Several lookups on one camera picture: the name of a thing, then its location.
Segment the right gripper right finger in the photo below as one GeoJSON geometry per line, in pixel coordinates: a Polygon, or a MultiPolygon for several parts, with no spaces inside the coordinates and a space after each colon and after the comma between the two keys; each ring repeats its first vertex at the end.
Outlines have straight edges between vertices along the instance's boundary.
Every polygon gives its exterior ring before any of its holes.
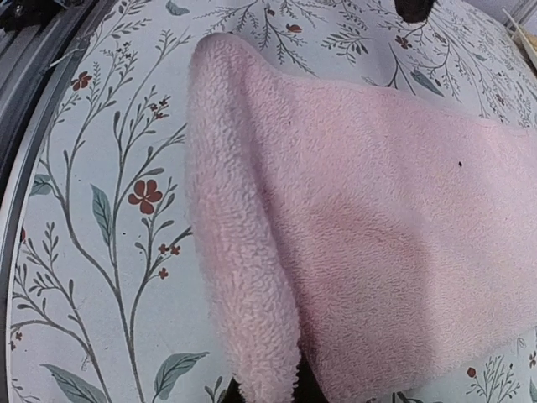
{"type": "Polygon", "coordinates": [[[328,403],[305,356],[298,365],[298,381],[293,391],[294,403],[328,403]]]}

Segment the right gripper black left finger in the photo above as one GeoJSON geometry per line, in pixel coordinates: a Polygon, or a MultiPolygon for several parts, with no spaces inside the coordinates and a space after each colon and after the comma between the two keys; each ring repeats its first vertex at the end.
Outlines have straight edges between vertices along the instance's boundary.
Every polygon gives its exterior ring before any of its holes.
{"type": "Polygon", "coordinates": [[[220,403],[244,403],[245,400],[241,395],[239,386],[240,384],[235,379],[231,379],[225,393],[220,399],[220,403]]]}

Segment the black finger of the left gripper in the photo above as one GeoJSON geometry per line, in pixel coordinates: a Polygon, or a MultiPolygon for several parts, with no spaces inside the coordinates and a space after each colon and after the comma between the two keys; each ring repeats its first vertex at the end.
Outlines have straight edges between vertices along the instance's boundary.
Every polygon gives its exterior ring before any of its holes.
{"type": "Polygon", "coordinates": [[[394,0],[396,13],[408,24],[424,22],[436,0],[394,0]]]}

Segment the pink towel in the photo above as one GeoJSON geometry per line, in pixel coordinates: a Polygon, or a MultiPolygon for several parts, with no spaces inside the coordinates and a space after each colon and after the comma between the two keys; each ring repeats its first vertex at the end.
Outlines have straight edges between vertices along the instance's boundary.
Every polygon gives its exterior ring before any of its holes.
{"type": "Polygon", "coordinates": [[[234,34],[190,63],[185,186],[248,402],[407,390],[536,323],[536,133],[288,76],[234,34]]]}

